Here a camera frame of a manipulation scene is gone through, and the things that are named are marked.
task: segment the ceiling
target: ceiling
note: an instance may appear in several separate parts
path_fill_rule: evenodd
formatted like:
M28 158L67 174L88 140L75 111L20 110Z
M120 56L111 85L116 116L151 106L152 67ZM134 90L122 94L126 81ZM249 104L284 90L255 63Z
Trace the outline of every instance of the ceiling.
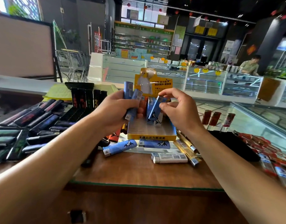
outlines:
M127 0L127 2L136 2L137 0ZM167 14L173 15L177 9L169 8L177 7L187 11L178 10L180 15L189 15L188 11L197 11L207 14L214 14L229 18L238 18L241 20L257 22L260 19L271 16L271 12L279 9L282 14L286 14L286 0L138 0L140 5L154 5L157 8L165 6ZM117 3L122 3L122 0L115 0ZM216 20L217 17L208 16L209 20Z

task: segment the red lantern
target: red lantern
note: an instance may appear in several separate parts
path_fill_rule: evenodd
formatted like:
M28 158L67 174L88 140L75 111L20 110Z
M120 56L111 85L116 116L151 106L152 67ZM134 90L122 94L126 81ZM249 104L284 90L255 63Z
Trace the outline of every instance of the red lantern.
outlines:
M282 19L282 20L286 19L286 15L281 16L281 19Z

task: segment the whiteboard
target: whiteboard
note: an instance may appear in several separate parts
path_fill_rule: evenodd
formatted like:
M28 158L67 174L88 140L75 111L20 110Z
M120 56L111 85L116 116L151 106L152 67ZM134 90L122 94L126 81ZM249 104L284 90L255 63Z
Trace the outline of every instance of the whiteboard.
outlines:
M0 75L55 77L50 23L0 13Z

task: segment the shirt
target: shirt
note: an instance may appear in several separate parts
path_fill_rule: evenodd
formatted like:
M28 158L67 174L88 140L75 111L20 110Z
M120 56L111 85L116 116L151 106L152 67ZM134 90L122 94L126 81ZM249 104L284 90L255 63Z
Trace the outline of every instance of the shirt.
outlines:
M257 73L259 64L257 64L257 63L252 64L251 61L245 61L240 65L240 67L243 67L243 70L249 71L250 74L253 75L253 74Z

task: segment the forearm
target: forearm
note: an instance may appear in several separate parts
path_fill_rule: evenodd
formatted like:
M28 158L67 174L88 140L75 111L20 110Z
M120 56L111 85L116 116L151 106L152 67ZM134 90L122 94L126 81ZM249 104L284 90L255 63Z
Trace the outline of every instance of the forearm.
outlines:
M187 136L249 223L286 223L285 188L207 131Z
M0 223L19 223L54 200L102 139L98 122L96 116L87 116L0 174Z

